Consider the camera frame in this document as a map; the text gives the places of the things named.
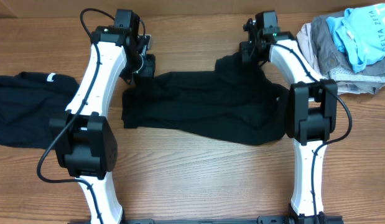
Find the black t-shirt with logo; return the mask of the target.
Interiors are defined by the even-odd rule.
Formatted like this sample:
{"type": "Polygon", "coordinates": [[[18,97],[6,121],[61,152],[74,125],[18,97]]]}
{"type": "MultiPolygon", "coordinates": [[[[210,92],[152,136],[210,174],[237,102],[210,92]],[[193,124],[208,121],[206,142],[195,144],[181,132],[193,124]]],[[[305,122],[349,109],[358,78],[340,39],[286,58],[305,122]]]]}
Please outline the black t-shirt with logo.
{"type": "Polygon", "coordinates": [[[178,129],[258,146],[284,136],[288,95],[237,52],[219,58],[212,71],[138,78],[123,92],[121,118],[126,129],[178,129]]]}

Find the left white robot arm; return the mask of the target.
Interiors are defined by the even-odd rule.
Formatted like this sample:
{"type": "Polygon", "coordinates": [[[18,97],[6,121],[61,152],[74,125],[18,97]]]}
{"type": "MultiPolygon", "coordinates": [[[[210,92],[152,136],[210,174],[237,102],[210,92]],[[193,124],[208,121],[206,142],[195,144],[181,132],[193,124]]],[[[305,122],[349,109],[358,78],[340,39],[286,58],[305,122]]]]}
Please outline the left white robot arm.
{"type": "Polygon", "coordinates": [[[90,223],[125,223],[113,182],[118,156],[108,111],[118,79],[128,85],[152,78],[155,57],[148,53],[152,37],[139,28],[143,20],[132,10],[118,9],[110,26],[88,32],[90,60],[83,80],[65,111],[49,121],[53,141],[44,152],[55,151],[59,166],[82,188],[90,209],[90,223]]]}

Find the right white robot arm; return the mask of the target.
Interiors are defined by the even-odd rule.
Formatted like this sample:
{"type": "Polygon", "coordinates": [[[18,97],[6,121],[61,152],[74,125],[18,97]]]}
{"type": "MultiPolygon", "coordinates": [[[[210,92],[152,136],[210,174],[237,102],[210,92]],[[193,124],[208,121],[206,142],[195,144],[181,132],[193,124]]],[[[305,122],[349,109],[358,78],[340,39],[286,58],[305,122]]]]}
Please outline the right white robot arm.
{"type": "Polygon", "coordinates": [[[289,213],[259,217],[258,223],[343,223],[341,216],[324,214],[321,196],[324,144],[336,125],[336,83],[310,66],[295,37],[281,31],[275,11],[256,14],[243,29],[248,33],[239,45],[243,62],[274,64],[290,86],[285,131],[294,140],[295,162],[289,213]]]}

